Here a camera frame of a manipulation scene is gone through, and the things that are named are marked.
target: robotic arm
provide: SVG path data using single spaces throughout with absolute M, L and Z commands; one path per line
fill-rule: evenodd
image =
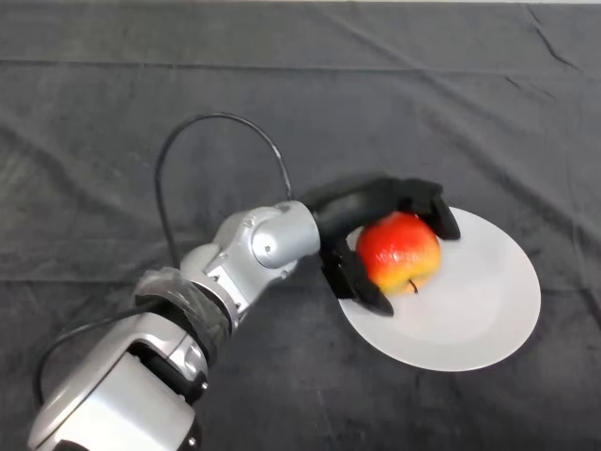
M 444 240 L 459 238 L 441 187 L 418 179 L 347 179 L 300 200 L 230 216 L 181 269 L 148 272 L 134 301 L 150 311 L 121 320 L 54 391 L 32 428 L 38 451 L 199 449 L 191 405 L 208 369 L 249 308 L 298 261 L 319 254 L 338 298 L 382 315 L 393 308 L 367 278 L 347 235 L 393 211 L 422 217 Z

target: apple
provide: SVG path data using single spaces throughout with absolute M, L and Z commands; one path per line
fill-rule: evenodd
M 436 234 L 410 213 L 395 212 L 366 227 L 356 250 L 384 294 L 417 292 L 442 261 Z

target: dark tablecloth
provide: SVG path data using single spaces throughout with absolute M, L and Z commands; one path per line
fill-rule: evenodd
M 309 260 L 211 373 L 207 450 L 600 449 L 600 23 L 583 6 L 0 2 L 2 449 L 24 449 L 49 337 L 168 263 L 153 161 L 214 110 L 264 127 L 299 193 L 369 170 L 442 183 L 524 248 L 543 304 L 507 360 L 424 371 L 363 342 Z M 186 133 L 165 184 L 182 251 L 284 193 L 224 122 Z M 56 354 L 46 390 L 97 338 Z

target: black wire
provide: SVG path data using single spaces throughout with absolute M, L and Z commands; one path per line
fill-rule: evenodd
M 239 124 L 245 125 L 250 129 L 254 130 L 263 138 L 263 140 L 270 146 L 271 151 L 273 152 L 275 159 L 280 167 L 280 172 L 282 173 L 282 178 L 284 179 L 285 189 L 286 189 L 286 198 L 288 200 L 292 200 L 294 198 L 292 193 L 292 186 L 290 184 L 290 177 L 288 176 L 288 171 L 285 168 L 284 161 L 282 159 L 282 155 L 278 148 L 273 144 L 273 141 L 268 137 L 268 135 L 261 130 L 261 128 L 255 125 L 250 120 L 247 120 L 243 117 L 239 117 L 236 115 L 231 115 L 229 113 L 211 113 L 208 115 L 199 115 L 195 117 L 190 117 L 189 119 L 184 120 L 180 124 L 178 124 L 167 136 L 164 143 L 162 144 L 161 151 L 159 152 L 159 156 L 157 158 L 155 171 L 154 171 L 154 190 L 157 202 L 157 209 L 159 210 L 159 216 L 161 217 L 162 231 L 167 241 L 167 246 L 169 248 L 169 253 L 171 254 L 171 258 L 173 261 L 173 266 L 175 268 L 179 268 L 179 254 L 177 253 L 176 242 L 173 237 L 173 231 L 171 229 L 171 225 L 169 224 L 169 220 L 167 218 L 167 213 L 164 206 L 164 200 L 162 197 L 162 169 L 164 167 L 165 159 L 171 146 L 177 139 L 180 133 L 186 130 L 188 127 L 193 125 L 195 122 L 199 122 L 205 119 L 213 119 L 213 118 L 222 118 L 233 120 Z M 56 348 L 70 340 L 74 336 L 78 334 L 82 334 L 84 332 L 92 331 L 94 329 L 98 329 L 102 326 L 106 326 L 108 324 L 112 324 L 114 322 L 120 321 L 125 318 L 133 317 L 135 315 L 139 315 L 141 313 L 145 313 L 149 310 L 154 309 L 161 301 L 157 300 L 156 302 L 149 302 L 143 305 L 131 308 L 129 310 L 124 310 L 119 312 L 111 317 L 106 317 L 103 319 L 99 319 L 94 322 L 88 322 L 86 324 L 82 324 L 74 329 L 71 329 L 63 334 L 59 335 L 58 338 L 49 345 L 44 352 L 40 355 L 36 368 L 34 370 L 33 375 L 33 395 L 34 400 L 38 407 L 41 407 L 44 404 L 44 395 L 42 392 L 41 380 L 43 376 L 44 367 L 50 355 L 54 352 Z
M 174 268 L 179 268 L 179 252 L 177 251 L 176 241 L 173 236 L 173 230 L 171 225 L 169 224 L 169 220 L 167 219 L 167 212 L 165 210 L 164 200 L 162 197 L 162 169 L 165 164 L 165 159 L 167 158 L 167 153 L 171 149 L 171 146 L 176 141 L 177 137 L 180 133 L 186 130 L 188 127 L 193 125 L 196 122 L 200 122 L 205 119 L 229 119 L 233 120 L 239 124 L 245 125 L 249 127 L 253 131 L 257 132 L 263 141 L 265 141 L 271 148 L 271 151 L 275 155 L 275 159 L 277 160 L 278 165 L 280 166 L 280 172 L 282 173 L 282 178 L 284 179 L 285 184 L 285 193 L 288 200 L 293 199 L 292 186 L 290 184 L 290 177 L 288 176 L 288 171 L 285 168 L 284 160 L 282 159 L 282 155 L 278 148 L 273 144 L 273 141 L 268 137 L 268 135 L 261 130 L 261 128 L 251 122 L 244 117 L 239 117 L 236 115 L 232 115 L 229 113 L 210 113 L 207 115 L 199 115 L 190 117 L 183 122 L 179 123 L 167 136 L 164 143 L 161 146 L 161 151 L 159 152 L 159 157 L 157 158 L 157 163 L 154 170 L 154 192 L 155 198 L 157 201 L 157 209 L 159 210 L 159 216 L 161 217 L 161 225 L 162 225 L 162 233 L 167 241 L 167 247 L 169 248 L 169 254 L 171 255 L 171 261 Z
M 150 311 L 150 310 L 156 308 L 160 303 L 161 303 L 161 300 L 149 301 L 142 305 L 138 305 L 137 307 L 130 308 L 129 310 L 124 310 L 122 312 L 118 312 L 111 317 L 106 317 L 106 318 L 99 319 L 94 322 L 88 322 L 86 324 L 82 324 L 81 326 L 78 326 L 74 329 L 71 329 L 70 331 L 67 331 L 67 332 L 59 335 L 58 338 L 51 345 L 49 345 L 44 350 L 44 352 L 40 355 L 38 364 L 36 365 L 36 368 L 34 371 L 33 394 L 34 394 L 34 400 L 36 401 L 36 404 L 38 405 L 38 407 L 41 407 L 44 404 L 44 394 L 42 392 L 42 387 L 41 387 L 42 373 L 44 371 L 44 367 L 46 365 L 46 362 L 48 361 L 48 358 L 50 357 L 50 355 L 53 353 L 53 351 L 56 348 L 58 348 L 60 345 L 62 345 L 66 341 L 70 340 L 77 334 L 81 334 L 83 332 L 89 332 L 94 329 L 98 329 L 99 327 L 106 326 L 108 324 L 112 324 L 113 322 L 117 322 L 122 319 L 129 318 L 129 317 L 133 317 L 133 316 L 139 315 L 141 313 L 145 313 L 147 311 Z

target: gray cloth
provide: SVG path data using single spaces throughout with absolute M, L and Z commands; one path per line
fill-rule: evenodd
M 423 371 L 358 338 L 307 261 L 211 373 L 206 449 L 601 448 L 600 23 L 582 6 L 0 2 L 0 447 L 24 449 L 49 337 L 168 263 L 158 147 L 225 110 L 270 133 L 297 193 L 369 170 L 440 182 L 524 248 L 543 305 L 502 363 Z M 165 176 L 182 251 L 284 196 L 236 124 L 186 132 Z M 46 390 L 97 338 L 56 354 Z

